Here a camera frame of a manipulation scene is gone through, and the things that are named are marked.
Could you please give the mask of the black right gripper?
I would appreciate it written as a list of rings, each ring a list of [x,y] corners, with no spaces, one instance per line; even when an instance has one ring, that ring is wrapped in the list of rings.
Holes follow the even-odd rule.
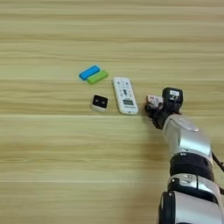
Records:
[[[165,121],[169,116],[180,114],[180,108],[180,105],[173,105],[171,107],[156,107],[150,103],[147,103],[144,107],[154,126],[160,130],[164,127]]]

